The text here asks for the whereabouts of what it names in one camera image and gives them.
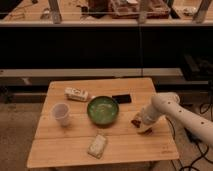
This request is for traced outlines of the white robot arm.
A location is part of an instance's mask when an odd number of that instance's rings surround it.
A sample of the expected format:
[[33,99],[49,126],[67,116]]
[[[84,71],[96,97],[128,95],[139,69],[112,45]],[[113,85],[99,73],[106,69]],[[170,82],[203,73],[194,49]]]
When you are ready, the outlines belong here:
[[161,116],[171,116],[191,133],[213,148],[213,122],[198,116],[180,105],[177,93],[156,93],[131,120],[139,133],[148,131]]

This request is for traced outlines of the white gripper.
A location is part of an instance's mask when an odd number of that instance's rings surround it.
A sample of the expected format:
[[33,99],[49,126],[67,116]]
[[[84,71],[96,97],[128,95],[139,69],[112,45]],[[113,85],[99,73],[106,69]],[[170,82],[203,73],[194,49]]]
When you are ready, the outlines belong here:
[[147,131],[150,131],[152,127],[150,125],[146,125],[142,122],[142,114],[137,113],[132,119],[132,124],[137,128],[138,134],[144,134]]

